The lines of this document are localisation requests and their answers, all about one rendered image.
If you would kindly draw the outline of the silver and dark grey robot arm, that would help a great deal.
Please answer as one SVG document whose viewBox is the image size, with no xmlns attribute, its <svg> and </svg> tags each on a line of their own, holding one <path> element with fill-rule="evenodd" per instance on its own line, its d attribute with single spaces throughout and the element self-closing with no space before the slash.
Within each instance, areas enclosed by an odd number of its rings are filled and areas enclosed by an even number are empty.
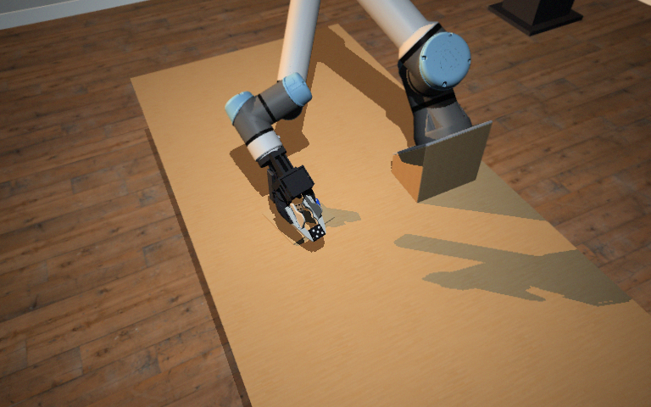
<svg viewBox="0 0 651 407">
<path fill-rule="evenodd" d="M 472 127 L 453 91 L 470 68 L 466 41 L 426 20 L 410 0 L 357 1 L 398 47 L 398 73 L 414 116 L 415 145 Z M 272 125 L 296 119 L 312 99 L 305 82 L 319 9 L 320 0 L 291 0 L 277 83 L 256 96 L 241 92 L 225 105 L 256 162 L 283 146 Z"/>
</svg>

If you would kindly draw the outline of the white die with black pips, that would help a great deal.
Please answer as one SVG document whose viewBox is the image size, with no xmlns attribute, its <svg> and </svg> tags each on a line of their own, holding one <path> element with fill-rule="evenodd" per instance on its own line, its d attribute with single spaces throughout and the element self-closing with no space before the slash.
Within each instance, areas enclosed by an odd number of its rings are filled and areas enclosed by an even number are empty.
<svg viewBox="0 0 651 407">
<path fill-rule="evenodd" d="M 294 205 L 295 205 L 295 207 L 297 208 L 298 212 L 300 212 L 300 213 L 303 215 L 303 217 L 304 217 L 304 209 L 303 209 L 303 206 L 302 206 L 300 203 L 298 203 L 298 204 L 294 204 Z"/>
</svg>

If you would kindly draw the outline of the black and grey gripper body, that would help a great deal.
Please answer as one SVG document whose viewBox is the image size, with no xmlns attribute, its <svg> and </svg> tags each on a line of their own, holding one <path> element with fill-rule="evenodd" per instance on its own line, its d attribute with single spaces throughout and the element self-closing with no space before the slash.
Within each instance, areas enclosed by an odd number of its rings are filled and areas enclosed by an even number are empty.
<svg viewBox="0 0 651 407">
<path fill-rule="evenodd" d="M 312 189 L 314 182 L 305 167 L 303 165 L 293 167 L 284 152 L 287 153 L 286 149 L 282 146 L 277 151 L 272 151 L 265 155 L 258 164 L 260 168 L 264 168 L 265 166 L 270 167 L 270 171 L 275 176 L 275 182 L 271 185 L 273 188 L 271 193 L 275 194 L 275 198 L 277 197 L 280 201 L 290 205 L 294 198 L 301 198 L 303 192 Z M 276 157 L 276 160 L 274 157 Z M 285 196 L 283 195 L 284 193 L 286 194 Z M 287 199 L 289 200 L 287 201 Z"/>
</svg>

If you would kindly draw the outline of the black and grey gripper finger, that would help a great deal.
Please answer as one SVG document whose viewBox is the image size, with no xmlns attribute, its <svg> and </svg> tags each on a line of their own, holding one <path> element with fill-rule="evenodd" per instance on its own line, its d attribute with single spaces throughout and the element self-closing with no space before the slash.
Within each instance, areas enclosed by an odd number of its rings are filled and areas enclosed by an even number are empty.
<svg viewBox="0 0 651 407">
<path fill-rule="evenodd" d="M 302 201 L 303 207 L 309 210 L 312 218 L 316 221 L 317 225 L 320 224 L 324 232 L 326 233 L 325 223 L 323 221 L 323 217 L 321 214 L 322 208 L 320 207 L 319 204 L 316 203 L 314 191 L 310 189 L 307 192 L 303 192 L 302 196 L 303 196 L 303 201 Z"/>
<path fill-rule="evenodd" d="M 305 219 L 303 215 L 298 212 L 297 208 L 293 203 L 288 203 L 280 201 L 277 197 L 274 198 L 275 206 L 279 214 L 289 223 L 292 224 L 300 233 L 302 233 L 306 238 L 311 242 L 314 241 L 309 231 L 305 229 Z"/>
</svg>

